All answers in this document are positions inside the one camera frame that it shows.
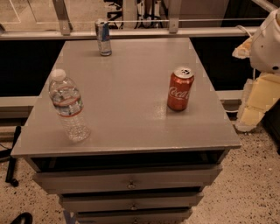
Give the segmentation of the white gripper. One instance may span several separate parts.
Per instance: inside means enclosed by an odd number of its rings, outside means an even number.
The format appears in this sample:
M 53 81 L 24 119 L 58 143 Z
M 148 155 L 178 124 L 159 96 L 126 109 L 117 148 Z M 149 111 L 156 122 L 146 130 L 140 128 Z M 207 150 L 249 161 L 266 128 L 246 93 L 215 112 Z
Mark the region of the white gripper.
M 280 8 L 273 10 L 257 29 L 236 47 L 232 56 L 250 57 L 250 65 L 261 73 L 244 85 L 235 127 L 241 132 L 254 129 L 280 99 Z

